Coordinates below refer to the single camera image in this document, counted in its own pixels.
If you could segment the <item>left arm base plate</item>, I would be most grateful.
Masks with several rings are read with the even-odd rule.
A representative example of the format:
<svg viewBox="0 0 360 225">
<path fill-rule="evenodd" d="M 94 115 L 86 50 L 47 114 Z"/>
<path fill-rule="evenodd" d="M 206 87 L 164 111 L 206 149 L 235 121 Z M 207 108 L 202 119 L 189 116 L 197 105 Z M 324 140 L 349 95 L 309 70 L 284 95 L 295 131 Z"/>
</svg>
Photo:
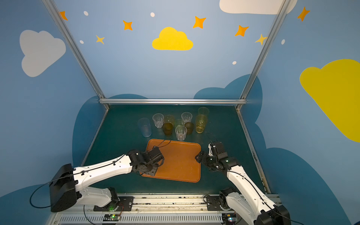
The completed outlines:
<svg viewBox="0 0 360 225">
<path fill-rule="evenodd" d="M 104 207 L 94 206 L 95 212 L 129 212 L 132 209 L 133 196 L 118 196 Z"/>
</svg>

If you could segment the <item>orange plastic tray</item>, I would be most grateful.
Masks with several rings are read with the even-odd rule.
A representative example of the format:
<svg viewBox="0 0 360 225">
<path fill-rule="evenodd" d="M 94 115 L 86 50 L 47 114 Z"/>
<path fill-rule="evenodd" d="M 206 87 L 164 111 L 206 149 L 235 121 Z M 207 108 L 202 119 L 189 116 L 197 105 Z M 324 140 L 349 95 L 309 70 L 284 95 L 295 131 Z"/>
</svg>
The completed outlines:
<svg viewBox="0 0 360 225">
<path fill-rule="evenodd" d="M 200 181 L 201 164 L 196 160 L 196 156 L 201 152 L 199 144 L 151 139 L 146 150 L 149 151 L 154 146 L 160 148 L 165 158 L 164 164 L 158 168 L 155 176 L 143 174 L 143 177 L 191 183 Z"/>
</svg>

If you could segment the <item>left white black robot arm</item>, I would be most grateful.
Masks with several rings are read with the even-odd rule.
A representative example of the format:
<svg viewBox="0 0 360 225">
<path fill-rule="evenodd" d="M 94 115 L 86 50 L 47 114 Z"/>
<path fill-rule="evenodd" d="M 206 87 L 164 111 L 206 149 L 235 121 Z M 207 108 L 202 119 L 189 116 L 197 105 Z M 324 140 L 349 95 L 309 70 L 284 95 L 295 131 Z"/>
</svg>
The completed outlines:
<svg viewBox="0 0 360 225">
<path fill-rule="evenodd" d="M 113 187 L 95 188 L 93 184 L 111 177 L 135 173 L 154 176 L 165 162 L 159 147 L 128 153 L 102 163 L 73 167 L 63 165 L 49 184 L 51 212 L 62 212 L 74 205 L 93 205 L 96 211 L 114 212 L 123 205 Z"/>
</svg>

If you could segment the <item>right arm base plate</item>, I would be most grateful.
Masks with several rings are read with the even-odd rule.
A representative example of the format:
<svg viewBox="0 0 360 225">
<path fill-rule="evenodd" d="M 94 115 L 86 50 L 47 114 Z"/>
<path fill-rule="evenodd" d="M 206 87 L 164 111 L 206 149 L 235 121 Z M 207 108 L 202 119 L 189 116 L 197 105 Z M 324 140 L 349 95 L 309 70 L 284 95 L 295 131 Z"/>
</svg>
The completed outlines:
<svg viewBox="0 0 360 225">
<path fill-rule="evenodd" d="M 204 201 L 207 206 L 207 211 L 223 211 L 224 209 L 221 207 L 220 197 L 219 196 L 209 196 L 206 195 L 204 197 Z"/>
</svg>

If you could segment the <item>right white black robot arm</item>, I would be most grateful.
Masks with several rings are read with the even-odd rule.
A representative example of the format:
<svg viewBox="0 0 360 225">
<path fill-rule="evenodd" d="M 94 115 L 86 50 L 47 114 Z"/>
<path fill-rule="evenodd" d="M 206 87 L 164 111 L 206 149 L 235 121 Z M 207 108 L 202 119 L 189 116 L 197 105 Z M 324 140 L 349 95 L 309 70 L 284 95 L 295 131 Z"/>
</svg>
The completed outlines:
<svg viewBox="0 0 360 225">
<path fill-rule="evenodd" d="M 234 157 L 228 156 L 221 142 L 209 143 L 209 151 L 201 151 L 195 159 L 210 171 L 222 172 L 236 189 L 219 192 L 217 204 L 224 211 L 234 211 L 248 225 L 290 225 L 290 214 L 283 205 L 277 206 L 250 179 Z"/>
</svg>

